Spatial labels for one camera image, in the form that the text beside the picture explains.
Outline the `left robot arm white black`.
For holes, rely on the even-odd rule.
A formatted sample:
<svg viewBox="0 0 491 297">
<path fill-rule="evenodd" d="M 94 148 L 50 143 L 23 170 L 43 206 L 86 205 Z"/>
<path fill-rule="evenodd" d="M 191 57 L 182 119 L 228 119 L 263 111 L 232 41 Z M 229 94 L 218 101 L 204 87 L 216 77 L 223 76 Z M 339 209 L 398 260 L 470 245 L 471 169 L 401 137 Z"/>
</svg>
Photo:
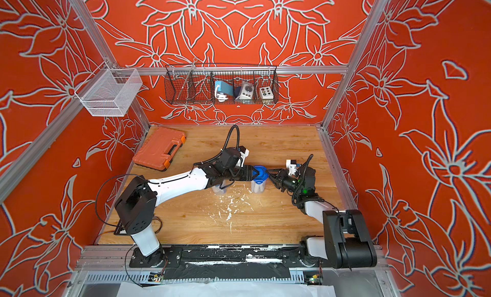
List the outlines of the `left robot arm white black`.
<svg viewBox="0 0 491 297">
<path fill-rule="evenodd" d="M 137 175 L 115 202 L 115 210 L 126 233 L 144 257 L 161 249 L 152 229 L 154 211 L 160 204 L 186 193 L 222 187 L 226 181 L 253 181 L 260 171 L 246 165 L 249 151 L 243 147 L 224 148 L 207 160 L 195 163 L 190 171 L 161 179 Z"/>
</svg>

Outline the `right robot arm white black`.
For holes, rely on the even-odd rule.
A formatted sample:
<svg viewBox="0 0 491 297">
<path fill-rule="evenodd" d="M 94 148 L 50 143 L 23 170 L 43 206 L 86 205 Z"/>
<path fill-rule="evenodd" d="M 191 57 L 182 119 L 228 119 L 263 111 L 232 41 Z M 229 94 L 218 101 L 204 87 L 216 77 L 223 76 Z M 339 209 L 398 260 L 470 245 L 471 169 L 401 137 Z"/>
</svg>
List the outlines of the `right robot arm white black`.
<svg viewBox="0 0 491 297">
<path fill-rule="evenodd" d="M 377 252 L 359 210 L 341 210 L 319 196 L 316 170 L 310 167 L 313 155 L 297 164 L 287 161 L 285 169 L 268 169 L 268 178 L 282 192 L 287 192 L 292 205 L 323 226 L 322 237 L 304 239 L 309 257 L 324 259 L 334 269 L 373 268 Z"/>
</svg>

